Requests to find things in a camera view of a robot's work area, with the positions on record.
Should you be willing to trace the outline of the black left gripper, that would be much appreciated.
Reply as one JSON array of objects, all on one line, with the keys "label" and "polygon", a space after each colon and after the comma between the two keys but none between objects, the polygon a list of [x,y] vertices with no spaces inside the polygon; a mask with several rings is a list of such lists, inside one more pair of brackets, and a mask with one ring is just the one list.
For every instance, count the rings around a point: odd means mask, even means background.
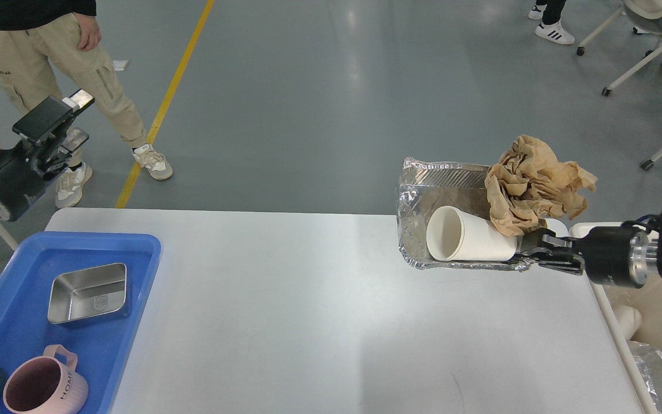
[{"label": "black left gripper", "polygon": [[43,144],[32,155],[32,169],[23,152],[0,149],[0,220],[15,222],[44,194],[38,173],[62,173],[74,153],[90,138],[79,128],[68,129],[73,120],[95,102],[79,89],[69,97],[48,97],[11,130],[31,144]]}]

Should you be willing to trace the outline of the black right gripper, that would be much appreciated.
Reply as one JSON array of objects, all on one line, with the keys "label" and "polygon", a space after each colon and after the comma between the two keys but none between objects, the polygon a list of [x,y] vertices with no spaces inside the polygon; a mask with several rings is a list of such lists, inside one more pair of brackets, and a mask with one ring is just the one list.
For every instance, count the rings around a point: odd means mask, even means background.
[{"label": "black right gripper", "polygon": [[549,229],[536,229],[523,235],[519,254],[533,258],[546,269],[583,275],[596,285],[643,288],[647,270],[647,247],[651,240],[638,227],[594,227],[584,237],[583,254],[579,238],[556,236]]}]

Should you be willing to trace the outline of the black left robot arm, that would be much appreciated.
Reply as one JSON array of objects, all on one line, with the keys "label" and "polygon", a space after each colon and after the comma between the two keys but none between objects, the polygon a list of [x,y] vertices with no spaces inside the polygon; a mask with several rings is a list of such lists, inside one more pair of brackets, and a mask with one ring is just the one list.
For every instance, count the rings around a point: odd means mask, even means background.
[{"label": "black left robot arm", "polygon": [[69,128],[94,101],[83,89],[61,100],[48,97],[13,125],[20,141],[0,149],[0,220],[18,220],[66,170],[89,139],[81,129]]}]

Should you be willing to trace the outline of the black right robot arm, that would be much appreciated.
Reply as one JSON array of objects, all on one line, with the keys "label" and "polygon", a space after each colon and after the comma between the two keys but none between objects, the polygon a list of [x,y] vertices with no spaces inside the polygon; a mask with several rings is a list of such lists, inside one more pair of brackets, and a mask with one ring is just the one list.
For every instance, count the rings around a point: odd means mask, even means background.
[{"label": "black right robot arm", "polygon": [[596,285],[640,289],[662,278],[662,212],[618,226],[596,226],[585,236],[558,237],[539,228],[525,234],[516,256],[564,273],[586,275]]}]

